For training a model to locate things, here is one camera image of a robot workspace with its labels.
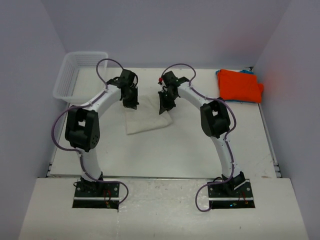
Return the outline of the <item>white t shirt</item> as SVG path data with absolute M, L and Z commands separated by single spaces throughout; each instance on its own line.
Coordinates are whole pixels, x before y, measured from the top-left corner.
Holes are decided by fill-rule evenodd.
M 167 111 L 159 114 L 159 95 L 141 95 L 137 109 L 124 108 L 125 131 L 127 135 L 165 128 L 173 123 Z

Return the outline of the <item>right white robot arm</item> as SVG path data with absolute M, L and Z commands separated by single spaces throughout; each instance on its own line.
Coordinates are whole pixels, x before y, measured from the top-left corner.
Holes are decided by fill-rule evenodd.
M 229 106 L 222 98 L 205 97 L 192 87 L 189 79 L 178 78 L 172 71 L 163 73 L 158 84 L 162 86 L 158 92 L 159 114 L 176 107 L 176 98 L 187 100 L 199 110 L 201 129 L 212 140 L 221 164 L 222 181 L 214 189 L 223 190 L 227 196 L 235 196 L 246 179 L 235 161 L 228 140 L 228 135 L 237 125 Z

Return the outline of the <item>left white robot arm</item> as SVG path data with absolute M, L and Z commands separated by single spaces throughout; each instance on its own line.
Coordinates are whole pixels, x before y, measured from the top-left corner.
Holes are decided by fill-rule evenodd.
M 120 76 L 106 82 L 106 88 L 91 101 L 68 109 L 65 139 L 77 152 L 81 167 L 80 181 L 76 187 L 82 192 L 97 197 L 107 187 L 118 185 L 118 181 L 104 181 L 99 166 L 96 146 L 100 140 L 100 117 L 116 102 L 121 101 L 125 108 L 136 110 L 138 103 L 138 76 L 123 69 Z

